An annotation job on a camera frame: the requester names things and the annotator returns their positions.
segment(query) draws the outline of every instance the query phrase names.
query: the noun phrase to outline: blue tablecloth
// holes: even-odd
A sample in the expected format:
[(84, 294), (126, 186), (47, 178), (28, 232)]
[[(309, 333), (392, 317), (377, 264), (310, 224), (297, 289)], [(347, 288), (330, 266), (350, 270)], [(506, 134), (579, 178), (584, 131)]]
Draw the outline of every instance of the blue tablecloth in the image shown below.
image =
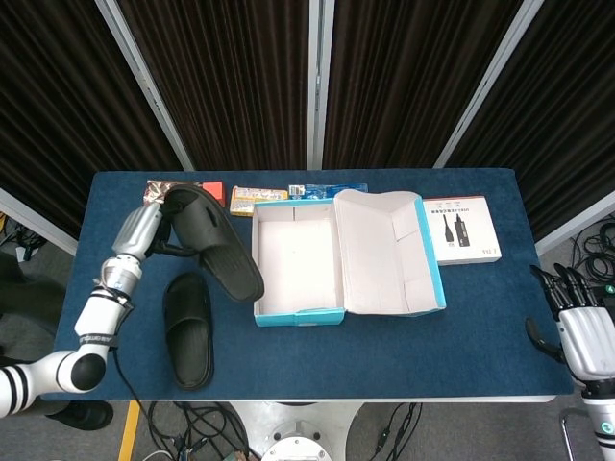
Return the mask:
[[(286, 188), (290, 183), (367, 182), (371, 192), (423, 197), (484, 195), (503, 257), (441, 267), (448, 307), (416, 318), (347, 314), (334, 327), (258, 328), (250, 303), (234, 303), (208, 275), (215, 368), (209, 386), (180, 390), (164, 343), (162, 293), (192, 259), (154, 255), (142, 265), (135, 312), (119, 335), (119, 357), (146, 400), (400, 399), (537, 396), (572, 392), (565, 367), (530, 344), (524, 320), (556, 331), (540, 287), (538, 262), (514, 173), (504, 169), (386, 169), (242, 172), (106, 172), (94, 178), (55, 350), (74, 350), (73, 328), (124, 219), (142, 204), (147, 180), (222, 181)], [(231, 219), (250, 247), (252, 220)], [(112, 358), (101, 385), (71, 398), (127, 400)], [(65, 398), (51, 396), (51, 399)]]

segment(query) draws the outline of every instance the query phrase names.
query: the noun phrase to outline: dark curtain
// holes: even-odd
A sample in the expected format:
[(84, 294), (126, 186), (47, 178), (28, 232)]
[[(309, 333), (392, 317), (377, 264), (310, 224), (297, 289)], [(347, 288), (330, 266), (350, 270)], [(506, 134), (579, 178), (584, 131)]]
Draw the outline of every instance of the dark curtain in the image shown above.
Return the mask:
[(536, 239), (615, 190), (615, 3), (545, 2), (447, 166), (514, 168)]
[(431, 167), (521, 0), (337, 0), (325, 168)]
[(2, 188), (73, 236), (101, 170), (181, 169), (93, 1), (0, 4)]
[(121, 0), (199, 169), (305, 168), (308, 0)]

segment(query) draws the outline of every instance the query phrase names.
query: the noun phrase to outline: blue package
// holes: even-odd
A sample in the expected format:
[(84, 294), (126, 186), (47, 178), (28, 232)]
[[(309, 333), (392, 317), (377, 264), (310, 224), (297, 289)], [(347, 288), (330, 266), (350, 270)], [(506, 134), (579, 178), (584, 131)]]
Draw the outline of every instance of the blue package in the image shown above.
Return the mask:
[(318, 200), (332, 199), (337, 192), (344, 189), (354, 189), (360, 192), (367, 192), (367, 184), (357, 182), (352, 184), (295, 184), (288, 187), (288, 196), (292, 200)]

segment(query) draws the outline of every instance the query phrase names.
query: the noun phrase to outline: slide sandal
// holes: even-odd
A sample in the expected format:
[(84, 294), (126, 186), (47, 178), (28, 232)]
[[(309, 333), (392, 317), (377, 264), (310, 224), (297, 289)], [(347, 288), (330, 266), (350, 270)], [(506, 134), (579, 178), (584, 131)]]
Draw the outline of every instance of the slide sandal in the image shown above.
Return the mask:
[(182, 246), (199, 252), (201, 266), (231, 298), (253, 302), (262, 297), (264, 283), (257, 264), (211, 194), (194, 185), (175, 185), (166, 193), (162, 213), (170, 215)]
[(186, 391), (206, 385), (213, 372), (211, 307), (203, 277), (187, 272), (164, 292), (164, 330), (175, 380)]

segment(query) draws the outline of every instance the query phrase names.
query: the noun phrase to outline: open cardboard box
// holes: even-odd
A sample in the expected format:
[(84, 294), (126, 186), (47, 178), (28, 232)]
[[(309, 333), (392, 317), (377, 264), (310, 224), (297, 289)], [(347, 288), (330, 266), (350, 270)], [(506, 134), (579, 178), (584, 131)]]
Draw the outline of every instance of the open cardboard box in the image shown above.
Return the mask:
[(261, 327), (446, 307), (423, 201), (412, 192), (256, 203), (252, 256), (265, 283), (254, 306)]

